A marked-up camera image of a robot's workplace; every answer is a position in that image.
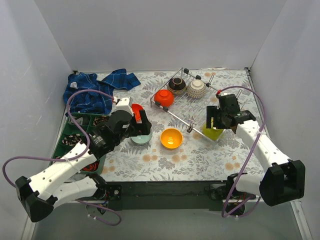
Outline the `pale green celadon bowl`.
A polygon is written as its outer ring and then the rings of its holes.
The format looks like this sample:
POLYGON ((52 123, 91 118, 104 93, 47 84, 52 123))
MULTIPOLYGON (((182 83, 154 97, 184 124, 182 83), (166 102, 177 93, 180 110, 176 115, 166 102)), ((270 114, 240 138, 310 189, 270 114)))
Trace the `pale green celadon bowl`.
POLYGON ((153 137, 153 133, 150 132, 148 135, 138 135, 138 136, 132 136, 130 139, 133 143, 137 145, 145 145, 150 142, 150 140, 153 137))

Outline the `white patterned bowl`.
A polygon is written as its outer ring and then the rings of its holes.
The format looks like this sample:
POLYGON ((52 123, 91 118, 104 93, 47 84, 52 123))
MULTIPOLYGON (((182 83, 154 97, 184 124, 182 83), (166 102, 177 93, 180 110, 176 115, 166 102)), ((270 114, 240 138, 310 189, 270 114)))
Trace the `white patterned bowl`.
POLYGON ((204 82, 200 79, 192 80, 187 86, 187 94, 191 98, 200 99, 206 94, 206 86, 204 82))

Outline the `yellow-orange bowl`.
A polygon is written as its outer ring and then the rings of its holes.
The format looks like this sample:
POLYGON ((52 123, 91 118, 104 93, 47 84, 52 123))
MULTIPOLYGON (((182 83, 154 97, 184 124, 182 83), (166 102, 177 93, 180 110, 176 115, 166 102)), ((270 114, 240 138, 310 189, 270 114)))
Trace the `yellow-orange bowl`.
POLYGON ((183 143, 183 134, 176 128, 167 128, 161 133, 160 142, 169 150, 177 149, 183 143))

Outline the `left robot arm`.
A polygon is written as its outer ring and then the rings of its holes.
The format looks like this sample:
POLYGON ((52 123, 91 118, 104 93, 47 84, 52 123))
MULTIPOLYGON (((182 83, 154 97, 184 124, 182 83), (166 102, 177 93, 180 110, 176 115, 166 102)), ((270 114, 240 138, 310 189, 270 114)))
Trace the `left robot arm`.
POLYGON ((140 110, 141 122, 124 110, 116 110, 107 121, 100 122, 89 132, 86 141, 78 142, 65 156, 42 172, 15 181, 18 199, 33 223, 46 218, 62 204, 81 199, 101 200, 110 192, 107 183, 98 174, 82 180, 66 181, 79 170, 112 152, 125 138, 149 135, 152 124, 145 110, 140 110))

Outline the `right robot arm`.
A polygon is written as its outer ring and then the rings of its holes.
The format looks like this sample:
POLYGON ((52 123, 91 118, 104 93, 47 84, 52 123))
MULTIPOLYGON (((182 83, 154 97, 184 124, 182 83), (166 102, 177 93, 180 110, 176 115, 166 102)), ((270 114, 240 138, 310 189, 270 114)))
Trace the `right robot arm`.
POLYGON ((206 124, 215 129, 231 129, 250 148, 263 168, 264 176, 241 172, 227 178, 227 195, 237 199, 243 193, 259 196, 270 207, 301 199, 305 193, 306 167, 292 160, 261 130, 255 116, 241 110, 235 94, 219 93, 217 106, 207 106, 206 124))

